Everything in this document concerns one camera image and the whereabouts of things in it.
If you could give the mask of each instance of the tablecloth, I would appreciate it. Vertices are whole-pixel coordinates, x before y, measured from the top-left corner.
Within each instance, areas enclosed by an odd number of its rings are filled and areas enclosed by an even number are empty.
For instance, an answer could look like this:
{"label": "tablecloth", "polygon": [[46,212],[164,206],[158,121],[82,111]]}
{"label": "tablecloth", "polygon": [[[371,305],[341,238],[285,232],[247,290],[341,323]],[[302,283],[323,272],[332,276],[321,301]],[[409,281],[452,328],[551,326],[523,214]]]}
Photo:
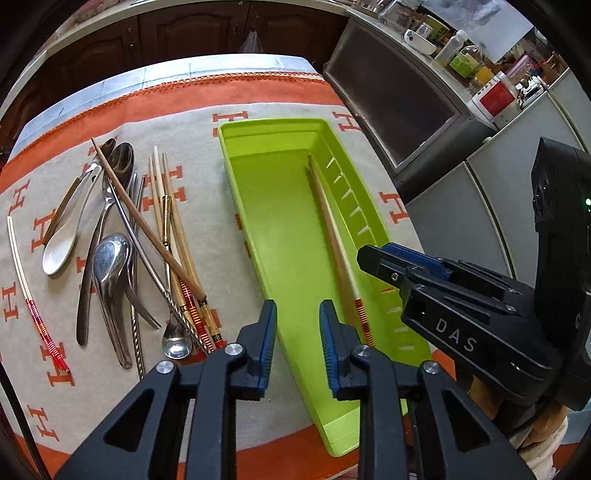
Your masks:
{"label": "tablecloth", "polygon": [[[200,279],[223,324],[222,335],[232,341],[243,325],[257,320],[263,297],[236,215],[217,127],[226,121],[290,116],[324,118],[331,124],[365,182],[390,238],[420,250],[404,205],[359,125],[330,85],[314,74],[224,74],[134,92],[55,127],[5,167],[0,175],[0,211],[13,217],[33,297],[72,369],[69,375],[58,372],[42,346],[18,285],[7,228],[1,227],[0,355],[52,473],[138,381],[135,368],[124,370],[118,364],[95,295],[88,345],[81,348],[76,343],[79,284],[103,205],[100,187],[86,207],[68,263],[52,278],[41,269],[41,238],[73,178],[94,156],[90,136],[99,142],[109,137],[130,142],[139,174],[147,172],[153,145],[167,152]],[[155,227],[152,205],[147,188],[142,212]],[[124,228],[112,213],[106,233],[115,231]],[[162,274],[157,253],[151,247],[147,251]],[[139,296],[164,324],[166,305],[141,265]],[[162,331],[141,322],[148,369],[164,358]],[[18,434],[1,392],[0,401]],[[238,404],[236,443],[241,480],[325,479],[357,461],[356,452],[341,458],[326,453],[280,344],[275,349],[265,398],[259,403]]]}

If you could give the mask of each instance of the white bowl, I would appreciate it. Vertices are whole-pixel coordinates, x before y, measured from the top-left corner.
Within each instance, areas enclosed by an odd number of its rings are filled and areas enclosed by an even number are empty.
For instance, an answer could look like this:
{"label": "white bowl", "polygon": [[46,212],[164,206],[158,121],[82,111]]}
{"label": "white bowl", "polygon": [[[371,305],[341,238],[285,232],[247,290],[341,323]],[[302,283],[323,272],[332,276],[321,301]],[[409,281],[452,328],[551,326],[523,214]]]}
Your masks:
{"label": "white bowl", "polygon": [[404,41],[408,43],[412,48],[418,50],[425,55],[430,55],[435,51],[435,45],[423,38],[421,35],[417,35],[412,30],[407,30],[404,34]]}

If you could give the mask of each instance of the screw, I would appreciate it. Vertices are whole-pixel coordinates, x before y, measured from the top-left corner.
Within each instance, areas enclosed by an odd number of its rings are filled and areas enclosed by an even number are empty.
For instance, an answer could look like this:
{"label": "screw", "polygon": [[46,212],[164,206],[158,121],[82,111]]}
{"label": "screw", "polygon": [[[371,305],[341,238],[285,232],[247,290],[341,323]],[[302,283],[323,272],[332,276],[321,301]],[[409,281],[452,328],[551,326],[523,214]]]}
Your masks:
{"label": "screw", "polygon": [[427,360],[425,363],[423,363],[423,370],[425,370],[425,372],[428,374],[435,375],[439,373],[441,367],[437,362],[434,362],[433,360]]}
{"label": "screw", "polygon": [[156,371],[159,374],[169,374],[171,371],[173,371],[174,368],[174,363],[172,363],[170,360],[162,360],[161,362],[158,363],[158,365],[156,365]]}
{"label": "screw", "polygon": [[353,353],[359,356],[368,356],[369,347],[367,345],[358,345],[355,347],[355,350],[353,350]]}
{"label": "screw", "polygon": [[244,347],[240,345],[240,343],[230,343],[230,345],[226,345],[224,352],[226,352],[230,356],[237,356],[242,353]]}

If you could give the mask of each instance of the cabinet door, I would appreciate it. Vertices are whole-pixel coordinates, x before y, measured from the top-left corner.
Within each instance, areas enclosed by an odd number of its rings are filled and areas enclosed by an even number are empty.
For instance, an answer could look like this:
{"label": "cabinet door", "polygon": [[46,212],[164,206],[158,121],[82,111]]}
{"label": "cabinet door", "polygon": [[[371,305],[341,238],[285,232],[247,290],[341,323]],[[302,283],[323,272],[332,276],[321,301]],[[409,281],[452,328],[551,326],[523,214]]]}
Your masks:
{"label": "cabinet door", "polygon": [[89,85],[141,66],[138,19],[127,18],[68,45],[47,62],[61,100]]}
{"label": "cabinet door", "polygon": [[23,87],[0,120],[0,150],[8,155],[27,122],[54,103],[53,89],[47,88],[42,67]]}
{"label": "cabinet door", "polygon": [[146,64],[236,53],[242,44],[249,2],[202,2],[139,16]]}
{"label": "cabinet door", "polygon": [[321,72],[346,24],[346,17],[314,8],[253,2],[245,36],[254,30],[263,53],[304,57]]}

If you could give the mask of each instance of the metal spoon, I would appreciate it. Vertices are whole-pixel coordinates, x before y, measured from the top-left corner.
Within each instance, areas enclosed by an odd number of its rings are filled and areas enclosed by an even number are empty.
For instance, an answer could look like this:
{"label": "metal spoon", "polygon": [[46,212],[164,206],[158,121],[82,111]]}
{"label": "metal spoon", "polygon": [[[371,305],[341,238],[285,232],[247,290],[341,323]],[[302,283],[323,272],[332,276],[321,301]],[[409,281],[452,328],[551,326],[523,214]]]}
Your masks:
{"label": "metal spoon", "polygon": [[[114,148],[115,148],[115,139],[114,138],[108,139],[105,143],[103,143],[100,146],[100,149],[102,150],[105,157],[107,157],[107,158],[109,158],[111,156],[111,153],[113,152]],[[85,180],[85,178],[91,174],[91,172],[94,170],[95,166],[98,164],[100,164],[100,161],[99,161],[98,155],[96,155],[94,157],[94,159],[92,160],[92,163],[86,169],[86,171],[80,177],[76,177],[74,179],[74,182],[72,182],[72,185],[70,186],[70,188],[66,192],[66,195],[62,198],[60,204],[58,205],[55,215],[51,218],[51,222],[49,222],[49,226],[47,227],[47,230],[45,232],[45,236],[43,237],[43,245],[47,245],[47,242],[51,239],[51,237],[55,233],[56,228],[57,228],[57,224],[60,222],[61,217],[65,214],[69,203],[71,201],[76,203],[76,201],[78,200],[78,197],[80,195],[80,189],[78,187],[80,186],[80,184],[82,184],[82,182]]]}
{"label": "metal spoon", "polygon": [[92,259],[92,280],[103,311],[103,318],[117,360],[123,368],[131,368],[131,356],[125,339],[123,322],[115,308],[117,283],[126,269],[130,253],[129,241],[121,233],[113,233],[101,241]]}
{"label": "metal spoon", "polygon": [[[134,170],[135,157],[134,149],[129,143],[119,144],[109,156],[109,164],[113,167],[117,178],[124,188],[129,186],[131,174]],[[103,236],[103,230],[107,216],[111,207],[115,204],[113,199],[113,192],[109,188],[109,183],[105,176],[103,176],[103,197],[105,198],[105,206],[100,213],[99,221],[96,224],[88,253],[86,254],[86,261],[88,268],[85,268],[82,274],[82,285],[80,286],[80,297],[78,298],[78,313],[76,316],[76,341],[80,346],[86,346],[88,343],[88,325],[90,318],[90,284],[92,282],[92,258],[95,253],[96,246]]]}
{"label": "metal spoon", "polygon": [[[168,251],[170,251],[170,203],[171,197],[169,195],[165,195],[163,197],[164,232],[162,243]],[[170,266],[167,263],[165,263],[164,269],[166,289],[170,294]],[[176,321],[176,319],[173,316],[173,313],[171,312],[168,325],[164,329],[164,334],[162,335],[162,351],[164,352],[164,355],[173,360],[180,360],[181,358],[189,356],[192,349],[193,344],[191,342],[191,337],[184,329],[184,327]]]}

